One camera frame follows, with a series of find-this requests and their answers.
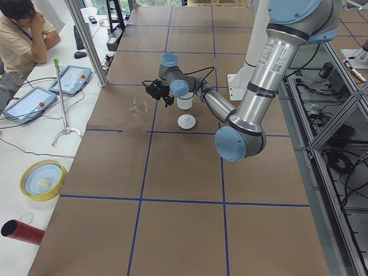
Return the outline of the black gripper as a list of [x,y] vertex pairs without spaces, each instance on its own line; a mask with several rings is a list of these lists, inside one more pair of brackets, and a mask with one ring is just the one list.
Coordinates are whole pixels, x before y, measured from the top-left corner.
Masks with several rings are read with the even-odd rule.
[[165,108],[174,103],[174,96],[170,95],[170,88],[168,86],[159,85],[157,87],[158,101],[163,99]]

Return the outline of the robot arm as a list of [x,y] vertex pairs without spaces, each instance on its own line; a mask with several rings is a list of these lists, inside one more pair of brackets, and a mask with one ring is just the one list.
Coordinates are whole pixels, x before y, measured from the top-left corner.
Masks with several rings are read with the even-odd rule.
[[158,80],[178,98],[193,93],[221,122],[226,123],[237,108],[214,89],[205,78],[185,75],[175,54],[166,52],[160,60]]
[[213,107],[225,123],[214,138],[218,154],[237,162],[266,145],[261,122],[298,48],[333,40],[338,33],[339,1],[270,1],[267,41],[238,108],[227,100]]

